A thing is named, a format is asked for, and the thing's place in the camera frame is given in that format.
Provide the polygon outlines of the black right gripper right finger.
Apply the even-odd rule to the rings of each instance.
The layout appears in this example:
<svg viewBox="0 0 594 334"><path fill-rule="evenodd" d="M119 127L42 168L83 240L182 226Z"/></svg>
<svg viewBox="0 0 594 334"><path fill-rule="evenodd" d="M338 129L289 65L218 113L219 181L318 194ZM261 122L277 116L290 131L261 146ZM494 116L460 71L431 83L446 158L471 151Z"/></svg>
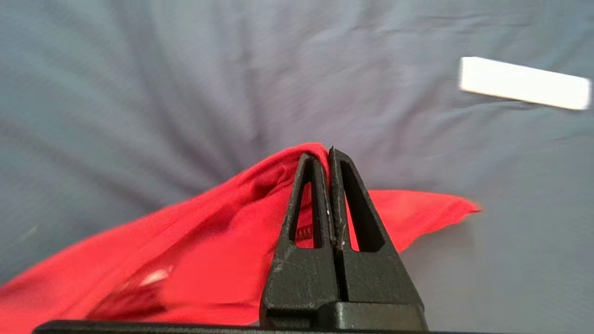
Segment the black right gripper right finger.
<svg viewBox="0 0 594 334"><path fill-rule="evenodd" d="M422 307L354 161L331 148L329 165L333 246L342 299Z"/></svg>

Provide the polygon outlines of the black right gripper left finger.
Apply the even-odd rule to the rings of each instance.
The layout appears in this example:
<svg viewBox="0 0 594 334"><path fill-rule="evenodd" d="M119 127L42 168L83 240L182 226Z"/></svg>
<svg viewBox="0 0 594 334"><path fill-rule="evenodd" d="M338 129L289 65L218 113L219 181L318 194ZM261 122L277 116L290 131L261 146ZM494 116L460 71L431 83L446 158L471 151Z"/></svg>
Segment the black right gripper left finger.
<svg viewBox="0 0 594 334"><path fill-rule="evenodd" d="M310 185L312 201L314 245L311 249L301 249L296 236L307 185ZM261 326L316 326L318 309L339 300L331 217L324 168L318 158L303 154L261 298Z"/></svg>

